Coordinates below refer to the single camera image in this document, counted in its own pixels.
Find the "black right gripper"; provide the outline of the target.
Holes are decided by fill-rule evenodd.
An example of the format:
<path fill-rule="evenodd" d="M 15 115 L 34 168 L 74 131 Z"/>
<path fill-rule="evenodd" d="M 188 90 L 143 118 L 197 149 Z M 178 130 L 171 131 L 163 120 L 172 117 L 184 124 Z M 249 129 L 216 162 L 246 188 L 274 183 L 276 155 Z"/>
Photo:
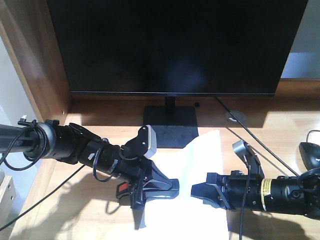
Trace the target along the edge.
<path fill-rule="evenodd" d="M 190 195 L 213 208 L 235 211 L 242 208 L 246 193 L 244 208 L 262 212 L 261 184 L 264 177 L 264 173 L 251 173 L 246 190 L 248 176 L 239 170 L 233 170 L 230 175 L 208 172 L 206 182 L 193 185 Z"/>

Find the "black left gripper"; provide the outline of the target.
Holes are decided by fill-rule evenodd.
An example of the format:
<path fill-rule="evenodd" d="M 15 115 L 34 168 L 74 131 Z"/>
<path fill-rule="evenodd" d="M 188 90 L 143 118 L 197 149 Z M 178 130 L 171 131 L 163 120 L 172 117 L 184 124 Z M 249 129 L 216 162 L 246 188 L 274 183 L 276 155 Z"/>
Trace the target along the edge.
<path fill-rule="evenodd" d="M 80 154 L 79 162 L 92 168 L 92 174 L 99 182 L 107 182 L 112 177 L 132 183 L 145 176 L 148 158 L 142 145 L 146 137 L 135 137 L 126 144 L 112 145 L 107 139 L 96 143 L 90 141 Z M 143 191 L 144 180 L 135 181 L 129 190 L 130 207 L 144 210 L 146 196 Z M 153 192 L 179 192 L 179 180 L 169 179 L 150 160 L 147 167 L 147 190 Z"/>

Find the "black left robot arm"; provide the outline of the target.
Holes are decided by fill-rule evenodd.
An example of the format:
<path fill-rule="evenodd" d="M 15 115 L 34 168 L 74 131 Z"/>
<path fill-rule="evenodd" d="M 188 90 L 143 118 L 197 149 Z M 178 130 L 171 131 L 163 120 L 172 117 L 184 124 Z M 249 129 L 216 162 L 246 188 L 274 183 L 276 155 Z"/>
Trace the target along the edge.
<path fill-rule="evenodd" d="M 115 194 L 118 203 L 138 211 L 147 201 L 174 199 L 179 194 L 178 179 L 167 178 L 150 159 L 157 151 L 156 133 L 150 125 L 142 126 L 135 138 L 119 146 L 75 123 L 62 126 L 58 120 L 21 119 L 18 124 L 0 126 L 0 161 L 5 165 L 9 164 L 6 156 L 17 152 L 31 163 L 39 159 L 81 163 L 121 179 Z"/>

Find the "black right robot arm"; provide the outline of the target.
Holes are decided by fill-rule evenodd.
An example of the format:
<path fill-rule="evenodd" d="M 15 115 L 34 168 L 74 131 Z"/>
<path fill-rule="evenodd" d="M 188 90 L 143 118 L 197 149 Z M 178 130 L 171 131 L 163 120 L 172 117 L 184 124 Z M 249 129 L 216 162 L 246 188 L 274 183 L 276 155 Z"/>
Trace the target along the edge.
<path fill-rule="evenodd" d="M 191 187 L 191 196 L 214 208 L 300 215 L 320 218 L 320 170 L 300 176 L 265 178 L 233 170 L 229 175 L 208 173 L 206 181 Z"/>

